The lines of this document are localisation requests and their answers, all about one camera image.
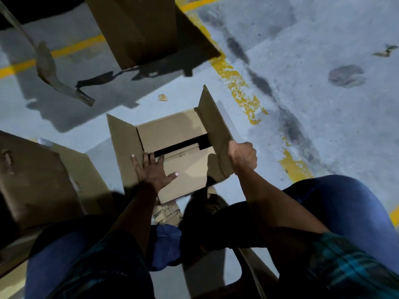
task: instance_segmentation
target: blue jeans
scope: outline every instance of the blue jeans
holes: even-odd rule
[[[399,273],[399,237],[378,198],[360,181],[328,175],[298,181],[283,190],[333,233],[346,237]],[[247,202],[217,211],[200,238],[209,250],[265,247]]]
[[[346,176],[329,175],[299,181],[284,192],[330,231],[346,237],[399,273],[399,237],[381,202],[363,183]],[[196,238],[209,250],[265,247],[245,201],[223,208],[208,219],[201,222]],[[91,215],[46,229],[29,257],[25,298],[44,299],[77,258],[107,233],[113,222],[107,216]],[[146,258],[150,257],[146,260],[150,270],[176,265],[179,259],[180,231],[173,226],[166,228],[152,226],[146,254]]]

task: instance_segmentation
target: concrete floor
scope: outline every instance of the concrete floor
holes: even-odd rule
[[[391,212],[399,205],[399,51],[372,54],[399,45],[398,10],[399,0],[219,0],[188,15],[209,32],[247,83],[240,90],[256,95],[259,105],[236,101],[232,78],[188,46],[166,62],[82,88],[97,99],[93,108],[58,94],[33,68],[2,78],[0,130],[88,151],[109,187],[121,191],[105,114],[141,124],[197,106],[206,84],[234,138],[254,143],[257,171],[272,184],[282,189],[297,180],[292,166],[303,176],[344,174],[369,186]],[[26,30],[52,50],[100,34],[85,4]],[[0,46],[0,67],[33,58],[13,29],[0,32]],[[71,86],[120,71],[104,42],[56,63],[59,78]],[[150,72],[157,75],[146,77]],[[241,82],[234,78],[233,85]],[[168,102],[158,101],[159,94]],[[243,113],[248,109],[255,110],[252,120]],[[244,200],[235,176],[216,189],[229,204]],[[182,209],[187,200],[178,201]],[[277,273],[267,250],[255,251]],[[190,298],[240,274],[233,252],[225,250],[187,271],[169,267],[152,278],[157,298]]]

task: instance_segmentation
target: plaid sleeve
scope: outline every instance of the plaid sleeve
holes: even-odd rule
[[[135,238],[113,232],[85,252],[47,299],[154,298],[150,273]]]
[[[325,233],[314,241],[310,246],[310,258],[302,263],[301,270],[289,276],[290,282],[295,279],[294,289],[307,298],[317,295],[324,298],[399,298],[396,273],[332,233]]]

